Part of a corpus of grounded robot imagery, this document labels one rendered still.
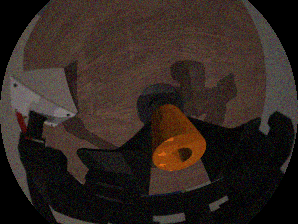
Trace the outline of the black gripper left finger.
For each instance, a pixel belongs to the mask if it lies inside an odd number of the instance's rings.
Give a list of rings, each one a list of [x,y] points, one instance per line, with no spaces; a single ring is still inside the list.
[[[146,123],[140,131],[134,133],[132,139],[114,151],[78,148],[76,153],[86,168],[124,173],[141,190],[141,196],[149,196],[153,156],[152,123]]]

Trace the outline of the orange knob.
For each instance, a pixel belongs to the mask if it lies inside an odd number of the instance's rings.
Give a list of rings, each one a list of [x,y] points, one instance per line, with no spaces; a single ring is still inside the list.
[[[158,107],[152,115],[153,164],[165,171],[189,168],[204,155],[206,141],[173,104]]]

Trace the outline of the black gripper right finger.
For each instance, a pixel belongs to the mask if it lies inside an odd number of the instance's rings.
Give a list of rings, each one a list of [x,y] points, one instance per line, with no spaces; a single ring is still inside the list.
[[[235,155],[239,143],[243,137],[257,131],[261,127],[261,117],[250,120],[249,123],[238,125],[233,129],[218,127],[217,124],[205,123],[196,117],[188,117],[197,131],[204,136],[206,148],[204,155],[201,157],[204,163],[205,171],[209,175],[210,183],[221,179],[222,171],[225,171],[227,164],[230,163],[231,157]]]

